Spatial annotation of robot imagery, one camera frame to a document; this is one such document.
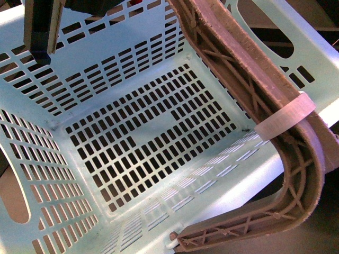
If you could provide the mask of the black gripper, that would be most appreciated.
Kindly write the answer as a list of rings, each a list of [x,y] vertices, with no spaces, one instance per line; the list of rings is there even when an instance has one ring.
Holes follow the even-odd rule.
[[[40,65],[51,64],[56,51],[63,6],[72,11],[104,16],[123,0],[26,0],[24,5],[24,37],[26,48]]]

